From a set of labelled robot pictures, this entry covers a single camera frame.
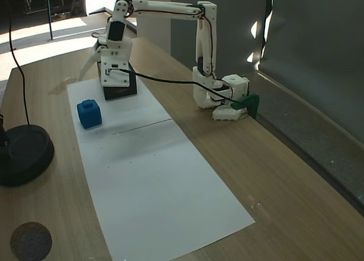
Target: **floor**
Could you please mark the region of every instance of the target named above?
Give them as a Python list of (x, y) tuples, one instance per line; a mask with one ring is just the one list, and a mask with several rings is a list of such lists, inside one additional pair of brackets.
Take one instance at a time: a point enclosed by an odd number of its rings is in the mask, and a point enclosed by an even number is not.
[[(26, 65), (52, 56), (89, 48), (95, 44), (92, 32), (105, 30), (107, 14), (96, 14), (52, 23), (53, 40), (50, 40), (49, 25), (44, 14), (34, 14), (28, 19), (14, 20), (12, 31), (15, 56), (20, 65)], [(9, 47), (9, 25), (0, 22), (0, 102), (11, 70), (16, 67)], [(136, 35), (130, 30), (125, 35)]]

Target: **black cable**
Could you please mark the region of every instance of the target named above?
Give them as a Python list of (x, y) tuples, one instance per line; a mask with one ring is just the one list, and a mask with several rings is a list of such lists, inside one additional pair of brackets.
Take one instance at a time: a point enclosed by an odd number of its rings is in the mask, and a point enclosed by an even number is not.
[(20, 73), (22, 75), (24, 109), (25, 109), (25, 115), (27, 117), (27, 124), (30, 125), (29, 116), (28, 116), (28, 107), (27, 107), (27, 101), (26, 101), (26, 92), (25, 92), (25, 75), (24, 75), (24, 72), (23, 72), (22, 68), (20, 67), (18, 61), (16, 60), (15, 55), (14, 55), (13, 41), (11, 40), (11, 26), (12, 26), (12, 23), (13, 23), (13, 18), (12, 18), (12, 14), (11, 14), (11, 8), (10, 8), (9, 2), (7, 0), (5, 0), (5, 4), (7, 5), (7, 9), (9, 11), (9, 45), (10, 45), (10, 51), (11, 51), (13, 59), (14, 59), (14, 61), (16, 63), (16, 66), (18, 67), (18, 69), (19, 69), (19, 71), (20, 71)]
[(193, 17), (202, 15), (202, 17), (200, 19), (203, 19), (203, 20), (207, 21), (207, 23), (209, 24), (209, 27), (210, 27), (210, 46), (211, 46), (211, 56), (210, 56), (210, 58), (211, 58), (211, 63), (210, 63), (211, 71), (210, 71), (209, 74), (207, 74), (205, 72), (203, 72), (203, 74), (204, 74), (204, 76), (213, 76), (214, 79), (216, 79), (216, 77), (215, 77), (215, 75), (213, 73), (214, 42), (213, 42), (213, 35), (212, 35), (212, 24), (211, 24), (211, 21), (207, 17), (203, 16), (203, 14), (204, 14), (203, 11), (201, 11), (201, 12), (199, 12), (197, 14), (186, 14), (186, 13), (178, 13), (178, 12), (171, 12), (171, 11), (160, 11), (160, 10), (137, 10), (135, 12), (139, 13), (139, 14), (141, 12), (143, 12), (143, 13), (161, 13), (161, 14), (172, 14), (172, 15), (189, 15), (189, 16), (193, 16)]
[(134, 71), (130, 71), (128, 69), (117, 69), (118, 71), (122, 71), (122, 72), (126, 72), (128, 74), (134, 74), (136, 76), (139, 76), (139, 77), (143, 77), (145, 79), (148, 79), (148, 80), (152, 80), (152, 81), (156, 81), (156, 82), (162, 82), (162, 83), (169, 83), (169, 84), (182, 84), (182, 85), (197, 85), (199, 86), (200, 88), (203, 88), (205, 90), (207, 90), (208, 92), (211, 92), (212, 94), (220, 97), (220, 98), (223, 98), (225, 100), (228, 100), (230, 102), (234, 102), (234, 103), (238, 103), (238, 101), (236, 100), (233, 100), (229, 97), (225, 97), (221, 94), (219, 94), (218, 92), (212, 90), (212, 89), (209, 89), (208, 87), (204, 86), (203, 84), (199, 83), (199, 82), (194, 82), (194, 81), (176, 81), (176, 80), (165, 80), (165, 79), (159, 79), (159, 78), (155, 78), (155, 77), (152, 77), (152, 76), (148, 76), (148, 75), (145, 75), (145, 74), (141, 74), (141, 73), (138, 73), (138, 72), (134, 72)]

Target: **black wire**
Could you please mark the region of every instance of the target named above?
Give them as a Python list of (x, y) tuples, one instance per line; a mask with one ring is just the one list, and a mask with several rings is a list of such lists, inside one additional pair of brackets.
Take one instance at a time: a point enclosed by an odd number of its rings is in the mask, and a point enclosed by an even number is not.
[(238, 101), (233, 100), (233, 99), (231, 99), (229, 97), (225, 97), (225, 96), (219, 94), (218, 92), (216, 92), (216, 91), (214, 91), (212, 89), (209, 89), (208, 87), (204, 86), (203, 84), (201, 84), (199, 82), (165, 80), (165, 79), (159, 79), (159, 78), (151, 77), (151, 76), (148, 76), (148, 75), (145, 75), (145, 74), (141, 74), (141, 73), (138, 73), (138, 72), (130, 71), (128, 69), (117, 69), (117, 70), (122, 71), (122, 72), (126, 72), (128, 74), (131, 73), (131, 74), (134, 74), (136, 76), (143, 77), (145, 79), (152, 80), (152, 81), (156, 81), (156, 82), (169, 83), (169, 84), (182, 84), (182, 85), (197, 85), (200, 88), (203, 88), (203, 89), (207, 90), (208, 92), (211, 92), (212, 94), (214, 94), (214, 95), (216, 95), (216, 96), (218, 96), (220, 98), (223, 98), (223, 99), (228, 100), (230, 102), (238, 103)]
[(213, 73), (214, 42), (213, 42), (213, 35), (212, 35), (212, 24), (211, 24), (211, 21), (207, 17), (203, 16), (203, 14), (204, 14), (203, 11), (201, 11), (201, 12), (199, 12), (197, 14), (186, 14), (186, 13), (178, 13), (178, 12), (171, 12), (171, 11), (160, 11), (160, 10), (137, 10), (135, 12), (136, 13), (141, 13), (141, 12), (144, 12), (144, 13), (162, 13), (162, 14), (189, 15), (189, 16), (199, 16), (199, 15), (202, 15), (202, 17), (200, 19), (203, 19), (203, 20), (207, 21), (208, 24), (209, 24), (209, 27), (210, 27), (210, 45), (211, 45), (211, 56), (210, 56), (210, 58), (211, 58), (211, 63), (210, 63), (210, 65), (211, 65), (211, 71), (210, 71), (210, 73), (203, 72), (203, 74), (204, 74), (204, 76), (213, 76), (215, 78), (215, 75)]
[(25, 115), (27, 117), (27, 124), (30, 125), (30, 122), (29, 122), (29, 116), (28, 116), (28, 107), (27, 107), (27, 101), (26, 101), (26, 92), (25, 92), (25, 75), (24, 75), (24, 72), (22, 70), (22, 68), (20, 67), (18, 61), (16, 60), (16, 57), (14, 55), (14, 48), (13, 48), (13, 41), (11, 40), (11, 26), (12, 26), (12, 23), (13, 23), (13, 18), (12, 18), (12, 14), (11, 14), (11, 8), (10, 8), (10, 5), (9, 5), (9, 2), (7, 0), (5, 0), (5, 3), (7, 5), (7, 9), (9, 11), (9, 45), (10, 45), (10, 51), (11, 51), (11, 54), (13, 56), (13, 59), (22, 75), (22, 79), (23, 79), (23, 102), (24, 102), (24, 109), (25, 109)]

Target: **wooden desk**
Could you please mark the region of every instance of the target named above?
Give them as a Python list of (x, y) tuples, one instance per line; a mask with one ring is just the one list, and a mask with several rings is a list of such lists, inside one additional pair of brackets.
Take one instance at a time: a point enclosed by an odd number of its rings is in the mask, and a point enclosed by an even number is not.
[[(111, 260), (86, 182), (66, 85), (89, 49), (24, 66), (30, 121), (51, 135), (49, 169), (19, 188), (0, 188), (0, 260), (13, 257), (9, 239), (20, 224), (44, 224), (53, 237), (52, 261)], [(144, 39), (135, 39), (138, 72), (173, 80), (192, 73)], [(95, 78), (96, 66), (86, 75)], [(256, 223), (179, 261), (363, 261), (362, 218), (314, 170), (251, 118), (215, 122), (199, 110), (191, 86), (145, 82)], [(1, 113), (7, 129), (25, 123), (21, 80), (13, 70)]]

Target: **black base block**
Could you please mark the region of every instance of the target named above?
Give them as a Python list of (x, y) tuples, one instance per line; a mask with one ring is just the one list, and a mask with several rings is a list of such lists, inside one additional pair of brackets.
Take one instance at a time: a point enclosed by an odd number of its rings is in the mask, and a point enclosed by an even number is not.
[[(129, 69), (134, 71), (133, 67), (129, 64)], [(125, 96), (137, 94), (137, 78), (135, 74), (129, 73), (130, 86), (127, 88), (120, 87), (104, 87), (105, 100), (112, 100)]]

